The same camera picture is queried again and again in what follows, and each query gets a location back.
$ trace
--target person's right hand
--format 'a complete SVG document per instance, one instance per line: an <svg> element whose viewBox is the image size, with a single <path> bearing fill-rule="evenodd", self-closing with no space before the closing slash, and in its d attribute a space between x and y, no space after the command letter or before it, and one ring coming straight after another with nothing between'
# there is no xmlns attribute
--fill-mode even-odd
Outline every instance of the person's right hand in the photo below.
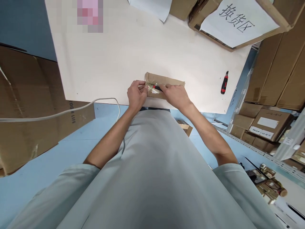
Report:
<svg viewBox="0 0 305 229"><path fill-rule="evenodd" d="M159 87L163 91L166 100L174 107L176 107L182 114L193 106L189 99L185 88L182 85L160 84Z"/></svg>

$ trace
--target person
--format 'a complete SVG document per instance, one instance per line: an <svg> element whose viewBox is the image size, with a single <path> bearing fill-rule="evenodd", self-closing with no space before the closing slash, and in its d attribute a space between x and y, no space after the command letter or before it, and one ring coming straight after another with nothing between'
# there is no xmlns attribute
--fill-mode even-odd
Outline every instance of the person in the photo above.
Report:
<svg viewBox="0 0 305 229"><path fill-rule="evenodd" d="M145 81L83 164L26 205L8 228L280 228L227 142L183 86L160 85L195 126L218 167L211 170L170 112L140 111Z"/></svg>

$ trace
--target forearm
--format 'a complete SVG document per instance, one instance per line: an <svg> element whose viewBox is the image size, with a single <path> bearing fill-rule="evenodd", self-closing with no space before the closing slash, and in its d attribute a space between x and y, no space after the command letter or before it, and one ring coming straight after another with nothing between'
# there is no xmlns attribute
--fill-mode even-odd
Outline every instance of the forearm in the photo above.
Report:
<svg viewBox="0 0 305 229"><path fill-rule="evenodd" d="M193 104L184 113L195 126L206 147L216 157L218 165L238 163L228 143Z"/></svg>
<svg viewBox="0 0 305 229"><path fill-rule="evenodd" d="M104 165L117 154L135 115L135 111L127 109L122 117L93 148L85 159L84 164L91 164L102 169Z"/></svg>

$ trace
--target white label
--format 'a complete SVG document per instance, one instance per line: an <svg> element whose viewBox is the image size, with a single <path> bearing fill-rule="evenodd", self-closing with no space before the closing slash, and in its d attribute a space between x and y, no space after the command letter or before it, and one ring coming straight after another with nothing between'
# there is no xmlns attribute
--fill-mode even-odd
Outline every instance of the white label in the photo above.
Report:
<svg viewBox="0 0 305 229"><path fill-rule="evenodd" d="M270 127L270 128L274 129L274 128L276 128L277 124L279 124L279 121L260 117L260 119L257 122L257 124L260 124L262 126L266 126L266 127Z"/></svg>
<svg viewBox="0 0 305 229"><path fill-rule="evenodd" d="M266 130L261 130L260 136L263 136L265 138L271 139L274 133L266 131Z"/></svg>
<svg viewBox="0 0 305 229"><path fill-rule="evenodd" d="M283 143L286 144L286 145L291 145L293 142L293 139L292 138L288 138L288 137L285 137Z"/></svg>
<svg viewBox="0 0 305 229"><path fill-rule="evenodd" d="M233 48L278 27L255 0L222 0L200 30Z"/></svg>
<svg viewBox="0 0 305 229"><path fill-rule="evenodd" d="M257 127L254 127L254 126L251 126L249 131L252 132L252 133L255 133L257 135L260 135L260 133L261 133L261 129L259 129Z"/></svg>

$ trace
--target hand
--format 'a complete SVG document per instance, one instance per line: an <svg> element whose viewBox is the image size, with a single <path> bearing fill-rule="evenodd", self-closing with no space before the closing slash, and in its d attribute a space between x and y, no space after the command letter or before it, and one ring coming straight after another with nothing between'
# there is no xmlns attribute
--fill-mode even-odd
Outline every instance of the hand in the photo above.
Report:
<svg viewBox="0 0 305 229"><path fill-rule="evenodd" d="M129 100L129 108L135 114L139 112L146 101L148 86L145 86L145 81L135 80L128 88L127 96Z"/></svg>
<svg viewBox="0 0 305 229"><path fill-rule="evenodd" d="M186 112L193 106L193 103L189 99L185 88L182 85L171 84L165 86L160 84L159 87L163 91L166 100L186 116Z"/></svg>

